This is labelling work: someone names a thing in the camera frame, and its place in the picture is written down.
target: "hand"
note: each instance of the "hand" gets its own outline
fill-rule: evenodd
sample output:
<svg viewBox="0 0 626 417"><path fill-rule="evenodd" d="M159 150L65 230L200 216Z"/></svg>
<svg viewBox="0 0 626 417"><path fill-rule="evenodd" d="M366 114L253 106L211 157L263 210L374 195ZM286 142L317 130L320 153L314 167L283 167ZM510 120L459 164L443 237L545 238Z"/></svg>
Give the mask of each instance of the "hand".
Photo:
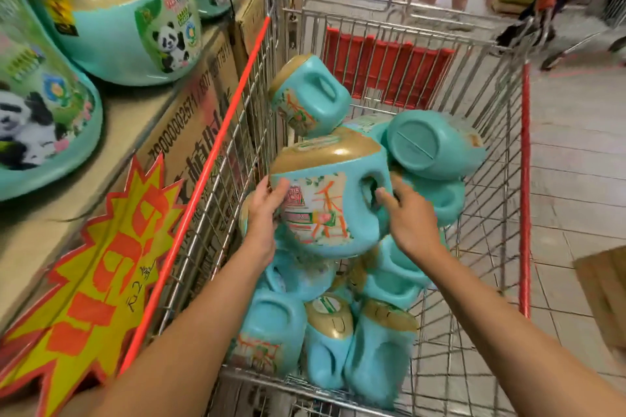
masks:
<svg viewBox="0 0 626 417"><path fill-rule="evenodd" d="M249 249L254 257L261 256L261 266L267 267L276 251L274 231L277 223L274 222L274 212L278 208L289 189L289 180L281 178L274 191L269 187L269 178L264 176L252 194L248 213L246 238L242 247Z"/></svg>
<svg viewBox="0 0 626 417"><path fill-rule="evenodd" d="M391 173L394 195L385 188L376 190L376 199L389 213L391 235L397 247L412 261L427 261L442 247L433 205L414 192L402 177Z"/></svg>

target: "shopping cart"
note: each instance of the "shopping cart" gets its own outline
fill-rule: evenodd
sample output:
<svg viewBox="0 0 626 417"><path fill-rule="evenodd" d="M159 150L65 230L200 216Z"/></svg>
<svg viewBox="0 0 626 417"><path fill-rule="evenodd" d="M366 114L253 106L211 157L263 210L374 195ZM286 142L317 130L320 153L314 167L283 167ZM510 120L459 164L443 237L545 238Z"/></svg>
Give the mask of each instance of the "shopping cart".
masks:
<svg viewBox="0 0 626 417"><path fill-rule="evenodd" d="M436 8L417 15L414 5L402 0L304 0L301 7L293 1L266 0L267 18L122 371L236 249L235 225L242 201L287 141L282 121L269 109L266 92L277 69L296 53L317 54L350 90L354 98L350 117L428 108L463 115L478 129L488 146L488 158L466 179L465 209L446 231L446 239L462 263L529 316L526 56L534 40L525 37L515 49L496 50L497 32L487 34L489 24L484 19L463 14L459 21L458 13ZM554 0L539 1L542 10L549 10ZM473 32L460 34L454 30L456 23ZM240 115L237 104L244 108ZM233 165L240 175L234 182L235 194L229 196ZM512 413L441 294L428 290L411 312L419 320L419 339L394 411L372 408L349 392L316 388L300 376L278 380L224 366L207 412L216 416Z"/></svg>
<svg viewBox="0 0 626 417"><path fill-rule="evenodd" d="M581 47L585 43L593 40L596 36L604 34L609 30L616 30L620 27L624 20L626 20L626 0L598 0L600 3L592 3L592 5L597 5L598 7L591 7L591 11L595 12L594 15L598 17L605 24L604 30L600 30L599 32L594 32L592 34L587 35L581 41L575 43L570 48L560 51L558 53L554 53L547 57L542 63L542 70L549 71L555 66L559 64L559 62L573 52L575 49ZM616 53L622 49L626 48L626 36L622 36L615 40L609 46L608 50L610 53Z"/></svg>

